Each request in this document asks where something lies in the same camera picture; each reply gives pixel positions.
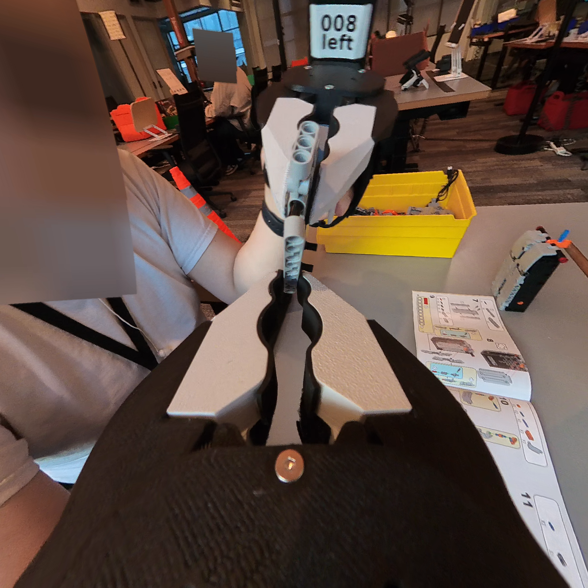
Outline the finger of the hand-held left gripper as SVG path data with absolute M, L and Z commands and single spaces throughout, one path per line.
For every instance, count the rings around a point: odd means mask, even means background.
M 365 170 L 374 146 L 371 133 L 376 107 L 345 105 L 334 108 L 333 114 L 339 130 L 328 139 L 329 154 L 320 163 L 311 224 L 333 218 L 337 203 Z
M 262 128 L 263 162 L 274 204 L 268 207 L 279 217 L 288 215 L 288 175 L 299 136 L 299 123 L 313 111 L 313 105 L 298 98 L 278 98 Z

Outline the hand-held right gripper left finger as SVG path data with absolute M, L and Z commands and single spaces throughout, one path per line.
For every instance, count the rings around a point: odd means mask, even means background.
M 282 272 L 253 285 L 211 323 L 169 416 L 234 424 L 265 445 L 277 401 L 274 346 L 282 327 Z

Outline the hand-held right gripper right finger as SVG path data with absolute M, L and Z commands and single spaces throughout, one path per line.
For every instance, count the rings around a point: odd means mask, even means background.
M 307 272 L 299 278 L 306 351 L 302 443 L 329 443 L 345 423 L 406 413 L 411 404 L 362 313 Z

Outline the person's left forearm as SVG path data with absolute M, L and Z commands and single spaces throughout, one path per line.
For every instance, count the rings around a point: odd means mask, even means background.
M 242 245 L 218 230 L 187 276 L 231 304 L 261 278 L 282 268 L 283 238 L 270 229 L 260 213 Z

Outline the grey office desk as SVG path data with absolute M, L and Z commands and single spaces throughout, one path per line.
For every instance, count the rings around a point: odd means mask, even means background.
M 449 81 L 448 91 L 441 89 L 431 77 L 430 71 L 424 71 L 423 76 L 428 82 L 428 88 L 420 86 L 401 90 L 401 75 L 385 78 L 385 89 L 393 91 L 398 103 L 398 116 L 394 124 L 392 137 L 396 140 L 394 157 L 396 167 L 403 169 L 406 162 L 409 143 L 409 122 L 412 119 L 425 118 L 428 115 L 453 107 L 469 103 L 477 99 L 485 99 L 491 93 L 491 88 L 465 76 L 458 80 Z

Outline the long wooden desk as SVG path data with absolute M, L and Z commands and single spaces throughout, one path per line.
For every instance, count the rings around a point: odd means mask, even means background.
M 545 50 L 553 48 L 555 46 L 555 39 L 544 36 L 542 33 L 538 32 L 539 29 L 539 26 L 536 27 L 535 31 L 532 31 L 532 26 L 530 25 L 515 26 L 513 29 L 509 30 L 505 29 L 499 32 L 472 35 L 470 39 L 471 46 L 483 47 L 483 53 L 481 55 L 481 61 L 476 74 L 476 79 L 481 81 L 481 74 L 483 73 L 483 68 L 486 62 L 489 48 L 494 40 L 501 40 L 503 45 L 490 84 L 492 90 L 497 88 L 503 64 L 509 49 L 519 48 Z

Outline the brown padded panel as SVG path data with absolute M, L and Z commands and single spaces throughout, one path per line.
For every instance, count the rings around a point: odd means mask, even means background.
M 403 74 L 406 72 L 403 64 L 427 50 L 425 31 L 375 40 L 371 46 L 371 70 L 383 77 Z

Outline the black wrist band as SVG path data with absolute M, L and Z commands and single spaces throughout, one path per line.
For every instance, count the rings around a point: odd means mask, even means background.
M 264 200 L 261 208 L 262 219 L 267 227 L 277 236 L 283 238 L 284 220 L 274 214 Z

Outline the black device on white stand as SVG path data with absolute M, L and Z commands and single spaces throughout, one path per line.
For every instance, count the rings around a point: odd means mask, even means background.
M 406 91 L 411 87 L 417 88 L 421 85 L 426 89 L 429 88 L 428 82 L 424 79 L 418 67 L 419 63 L 428 61 L 429 55 L 430 53 L 423 49 L 403 63 L 406 72 L 400 80 L 402 91 Z

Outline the black office chair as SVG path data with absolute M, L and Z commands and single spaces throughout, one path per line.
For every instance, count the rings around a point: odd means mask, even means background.
M 210 197 L 228 195 L 233 202 L 237 198 L 231 192 L 213 190 L 224 176 L 224 167 L 208 137 L 202 95 L 198 92 L 176 94 L 174 101 L 182 153 L 176 158 L 178 167 L 205 202 L 223 219 L 226 213 Z

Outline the pile of building parts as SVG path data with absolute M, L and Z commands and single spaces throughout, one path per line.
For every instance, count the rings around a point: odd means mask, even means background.
M 377 209 L 361 208 L 357 207 L 353 213 L 353 216 L 357 217 L 403 217 L 403 216 L 442 216 L 442 215 L 453 215 L 452 211 L 445 209 L 437 197 L 431 199 L 431 201 L 424 207 L 410 206 L 405 212 L 398 212 L 393 209 Z

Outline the yellow plastic bin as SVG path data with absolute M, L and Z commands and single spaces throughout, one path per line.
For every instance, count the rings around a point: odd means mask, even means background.
M 443 171 L 375 175 L 359 206 L 394 215 L 349 216 L 337 226 L 318 228 L 317 243 L 328 253 L 452 258 L 476 209 L 462 171 L 439 206 L 443 215 L 408 215 L 437 197 L 448 178 Z

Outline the white display stand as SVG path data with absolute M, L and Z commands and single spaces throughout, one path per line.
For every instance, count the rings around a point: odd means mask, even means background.
M 462 52 L 458 43 L 447 42 L 446 45 L 452 49 L 451 68 L 447 75 L 443 76 L 445 82 L 463 79 L 467 77 L 462 70 Z

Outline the black floor lamp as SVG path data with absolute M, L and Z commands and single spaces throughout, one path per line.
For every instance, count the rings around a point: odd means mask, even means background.
M 567 29 L 569 27 L 569 23 L 572 19 L 577 3 L 578 1 L 568 1 L 567 3 L 562 23 L 558 28 L 555 43 L 550 50 L 543 73 L 537 82 L 536 91 L 518 135 L 508 135 L 499 138 L 495 145 L 495 151 L 497 153 L 501 153 L 503 155 L 525 155 L 539 150 L 539 147 L 543 142 L 543 138 L 539 135 L 528 134 L 527 130 L 531 125 L 533 115 L 541 98 L 541 93 L 543 92 L 543 88 L 546 86 L 549 75 L 553 69 L 556 61 L 556 55 L 559 52 L 564 37 L 566 36 Z

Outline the white paper wall notice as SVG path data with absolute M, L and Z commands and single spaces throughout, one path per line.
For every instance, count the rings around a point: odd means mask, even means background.
M 126 35 L 115 11 L 98 12 L 110 40 L 124 40 Z

